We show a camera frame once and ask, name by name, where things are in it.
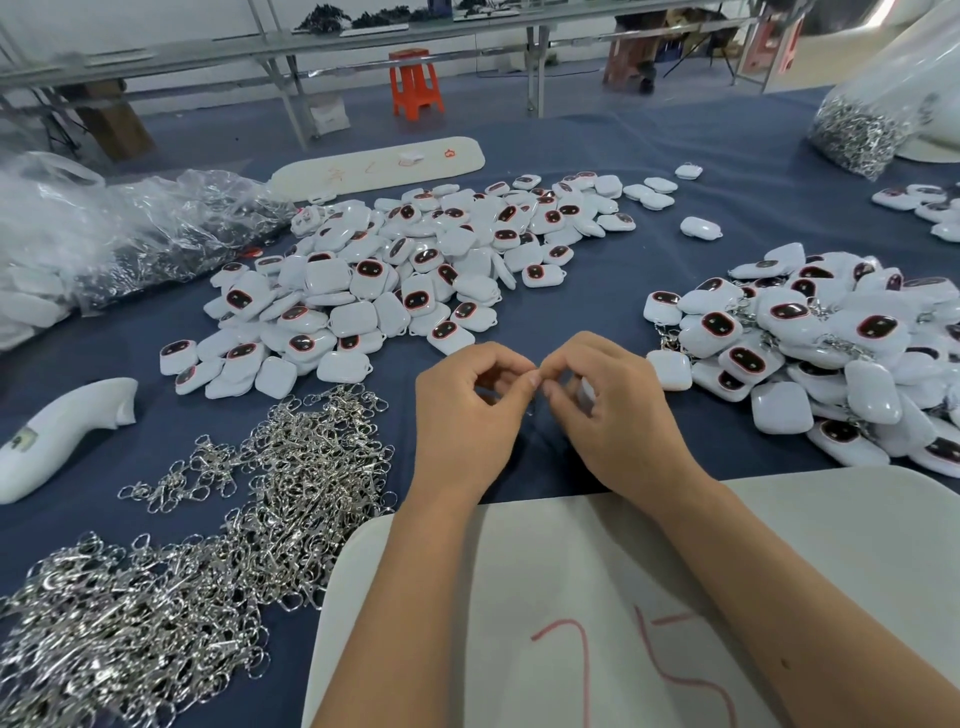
white board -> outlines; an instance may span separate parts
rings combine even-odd
[[[960,497],[892,467],[728,485],[960,686]],[[314,646],[304,728],[370,587],[390,520],[364,524],[337,561]],[[481,506],[461,577],[451,725],[785,725],[672,547],[617,496]]]
[[[420,153],[423,159],[404,166],[400,164],[400,154],[403,152]],[[296,161],[276,170],[268,185],[275,199],[300,202],[320,197],[326,190],[337,195],[348,195],[457,177],[476,172],[486,163],[476,139],[450,136],[398,147]]]

clear plastic bag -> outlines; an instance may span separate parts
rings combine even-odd
[[[904,142],[938,113],[956,108],[958,79],[960,0],[947,0],[827,95],[810,142],[844,169],[874,181]]]
[[[79,308],[90,314],[188,281],[286,229],[296,209],[232,172],[107,186],[43,152],[0,166],[0,351]]]

black item on shelf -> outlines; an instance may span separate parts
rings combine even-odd
[[[303,22],[297,26],[299,31],[309,31],[310,33],[340,33],[344,30],[344,20],[350,20],[350,16],[332,5],[318,5]]]
[[[393,23],[389,18],[384,17],[382,12],[378,12],[376,15],[371,15],[368,12],[364,12],[360,17],[353,21],[350,27],[380,28],[384,25],[393,25]]]

orange plastic stool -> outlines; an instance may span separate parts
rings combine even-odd
[[[426,48],[407,48],[402,51],[394,51],[390,54],[390,60],[417,59],[422,56],[429,56],[430,51]],[[426,84],[423,77],[423,67],[426,65],[427,72],[430,74],[431,85]],[[409,65],[400,67],[400,79],[402,87],[396,83],[396,67],[390,68],[390,89],[394,94],[394,116],[400,115],[400,107],[410,121],[417,121],[420,118],[420,107],[428,107],[436,104],[441,113],[444,111],[444,99],[440,95],[440,86],[437,84],[437,72],[433,68],[433,63],[411,62]]]
[[[774,36],[774,31],[777,29],[777,23],[771,20],[761,21],[756,28],[756,33],[754,34],[754,42],[750,44],[750,47],[747,48],[744,53],[747,57],[743,61],[742,70],[745,73],[755,73],[760,70],[765,70],[773,65],[774,58],[777,56],[777,51],[780,48],[781,43],[789,43],[786,49],[786,53],[783,54],[783,60],[780,63],[780,68],[775,68],[775,73],[783,73],[787,71],[791,65],[793,65],[793,57],[797,54],[797,39],[800,37],[800,29],[804,25],[804,22],[801,20],[797,23],[797,27],[794,29],[793,35],[791,37],[781,37]]]

cardboard box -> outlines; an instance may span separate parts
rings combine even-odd
[[[118,98],[126,89],[120,79],[91,84],[61,86],[57,92],[67,101]],[[102,109],[80,107],[77,115],[113,161],[135,159],[156,148],[130,104],[119,103]]]

